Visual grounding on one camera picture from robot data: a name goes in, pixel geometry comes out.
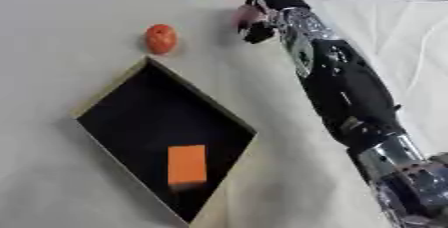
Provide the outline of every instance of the metallic silver part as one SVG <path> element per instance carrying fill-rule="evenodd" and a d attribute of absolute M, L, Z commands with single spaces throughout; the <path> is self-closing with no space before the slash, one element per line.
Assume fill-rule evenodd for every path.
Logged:
<path fill-rule="evenodd" d="M 448 168 L 446 164 L 426 161 L 423 165 L 409 167 L 400 175 L 428 211 L 432 212 L 448 206 Z"/>
<path fill-rule="evenodd" d="M 309 41 L 340 40 L 332 29 L 307 8 L 285 8 L 278 12 L 275 26 L 281 28 L 283 24 L 293 26 L 298 32 L 305 35 Z"/>
<path fill-rule="evenodd" d="M 361 153 L 358 159 L 372 180 L 425 161 L 423 154 L 405 134 L 389 136 L 386 141 Z"/>
<path fill-rule="evenodd" d="M 270 12 L 269 21 L 272 26 L 278 28 L 280 40 L 292 57 L 297 74 L 302 78 L 308 77 L 313 69 L 312 40 L 341 39 L 306 8 L 286 8 L 279 12 Z"/>
<path fill-rule="evenodd" d="M 358 160 L 393 227 L 448 228 L 448 154 L 427 160 L 403 134 L 391 135 L 361 153 Z M 389 187 L 392 180 L 395 185 Z M 409 212 L 411 205 L 420 205 L 424 211 Z"/>
<path fill-rule="evenodd" d="M 404 217 L 407 215 L 406 208 L 395 192 L 382 182 L 372 182 L 370 188 L 372 188 L 373 195 L 392 226 L 394 228 L 406 227 L 403 222 Z"/>

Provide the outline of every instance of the table surface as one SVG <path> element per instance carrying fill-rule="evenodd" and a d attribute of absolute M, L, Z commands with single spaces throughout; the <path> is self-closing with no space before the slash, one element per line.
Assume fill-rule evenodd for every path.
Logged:
<path fill-rule="evenodd" d="M 447 150 L 448 3 L 307 1 L 384 78 L 423 151 Z M 182 38 L 159 60 L 259 131 L 194 227 L 388 227 L 278 39 L 234 33 L 242 2 L 0 0 L 0 227 L 184 227 L 69 115 L 142 58 L 155 23 Z"/>

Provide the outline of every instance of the red object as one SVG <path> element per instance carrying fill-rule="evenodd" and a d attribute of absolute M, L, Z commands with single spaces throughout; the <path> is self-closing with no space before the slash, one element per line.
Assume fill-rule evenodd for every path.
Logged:
<path fill-rule="evenodd" d="M 146 31 L 145 40 L 149 51 L 156 55 L 163 55 L 176 46 L 177 35 L 173 27 L 166 24 L 156 24 Z"/>

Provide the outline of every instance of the white cloth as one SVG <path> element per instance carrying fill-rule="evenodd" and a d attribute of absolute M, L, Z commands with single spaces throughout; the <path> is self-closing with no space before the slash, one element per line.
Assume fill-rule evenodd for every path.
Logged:
<path fill-rule="evenodd" d="M 307 1 L 367 56 L 422 149 L 446 150 L 448 3 Z M 0 227 L 183 227 L 68 114 L 142 58 L 155 23 L 182 37 L 160 60 L 259 131 L 195 227 L 389 227 L 277 39 L 230 27 L 243 0 L 0 3 Z"/>

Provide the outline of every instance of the white tablecloth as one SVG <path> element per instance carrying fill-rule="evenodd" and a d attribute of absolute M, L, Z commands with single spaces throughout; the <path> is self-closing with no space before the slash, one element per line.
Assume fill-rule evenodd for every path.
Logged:
<path fill-rule="evenodd" d="M 447 150 L 448 3 L 307 1 L 367 56 L 423 151 Z M 142 58 L 154 23 L 182 37 L 160 60 L 259 131 L 195 227 L 388 227 L 277 39 L 233 32 L 242 2 L 0 0 L 0 227 L 183 227 L 69 117 Z"/>

